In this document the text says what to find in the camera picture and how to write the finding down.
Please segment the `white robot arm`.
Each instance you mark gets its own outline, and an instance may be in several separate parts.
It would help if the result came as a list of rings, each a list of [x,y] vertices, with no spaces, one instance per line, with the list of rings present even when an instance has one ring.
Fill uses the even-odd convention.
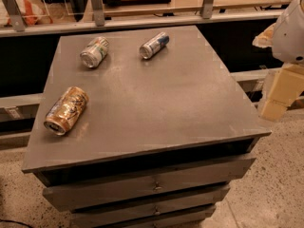
[[[283,63],[279,71],[266,76],[258,104],[261,118],[277,121],[304,92],[304,0],[293,0],[275,23],[255,37],[253,45],[270,48]]]

